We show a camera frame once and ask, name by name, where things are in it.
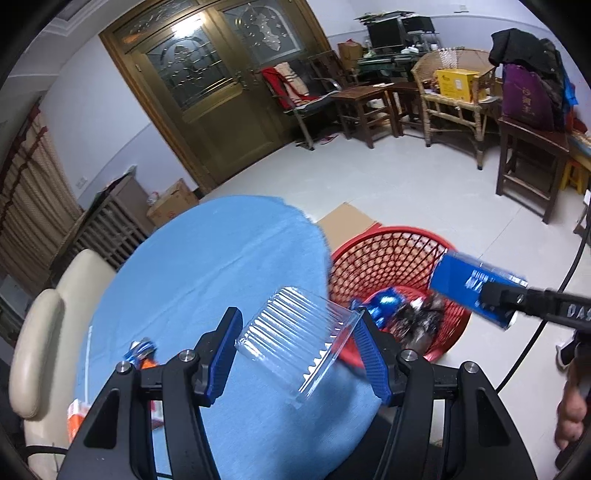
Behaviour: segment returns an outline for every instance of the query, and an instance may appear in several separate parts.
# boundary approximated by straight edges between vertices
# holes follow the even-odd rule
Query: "door handle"
[[[244,79],[244,76],[242,75],[242,72],[240,70],[237,70],[234,73],[234,78],[236,79],[236,81],[242,85],[242,88],[244,88],[245,90],[250,90],[251,88],[248,86],[248,84],[246,83],[246,80]]]

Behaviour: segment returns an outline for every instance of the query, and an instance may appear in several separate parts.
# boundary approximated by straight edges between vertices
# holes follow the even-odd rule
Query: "blue box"
[[[507,329],[513,324],[515,311],[491,307],[479,300],[482,286],[490,281],[527,286],[527,281],[523,277],[485,264],[470,255],[447,252],[433,271],[430,288]]]

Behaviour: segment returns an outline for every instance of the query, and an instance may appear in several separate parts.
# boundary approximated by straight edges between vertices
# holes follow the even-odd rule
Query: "black cable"
[[[21,450],[23,458],[29,458],[31,455],[36,455],[38,453],[65,455],[68,453],[68,449],[50,445],[27,445]]]
[[[591,206],[589,207],[589,210],[587,211],[587,227],[585,228],[585,233],[583,234],[583,238],[581,239],[581,243],[579,245],[579,250],[577,251],[577,254],[574,257],[574,261],[573,261],[573,264],[570,266],[569,272],[566,274],[566,277],[564,278],[564,280],[562,281],[562,284],[560,285],[560,288],[558,289],[559,293],[562,293],[564,291],[564,289],[569,284],[570,279],[573,277],[574,271],[577,270],[577,267],[579,266],[579,261],[581,260],[581,257],[583,256],[583,251],[585,250],[585,245],[587,244],[587,238],[589,238],[590,233],[591,233]],[[501,390],[503,390],[503,387],[505,385],[507,385],[507,382],[511,379],[513,374],[517,371],[517,369],[521,365],[521,362],[523,362],[523,360],[525,359],[527,354],[530,352],[531,348],[534,346],[534,343],[536,342],[536,340],[542,334],[542,330],[544,330],[544,327],[546,326],[547,323],[548,323],[547,320],[542,320],[538,329],[532,335],[527,346],[523,349],[523,351],[521,352],[521,355],[519,356],[517,361],[511,367],[511,370],[509,370],[509,373],[507,373],[506,377],[503,379],[503,381],[496,388],[495,391],[497,393],[500,393]]]

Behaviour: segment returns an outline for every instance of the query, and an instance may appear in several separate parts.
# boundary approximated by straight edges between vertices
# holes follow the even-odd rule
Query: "purple bag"
[[[538,130],[554,131],[552,103],[537,73],[506,64],[503,67],[503,115]]]

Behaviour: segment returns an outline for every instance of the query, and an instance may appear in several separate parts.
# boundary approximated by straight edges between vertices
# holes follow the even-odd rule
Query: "yellow stool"
[[[568,185],[577,189],[579,195],[584,195],[589,184],[589,171],[578,161],[569,160],[564,168],[560,190],[566,189]]]

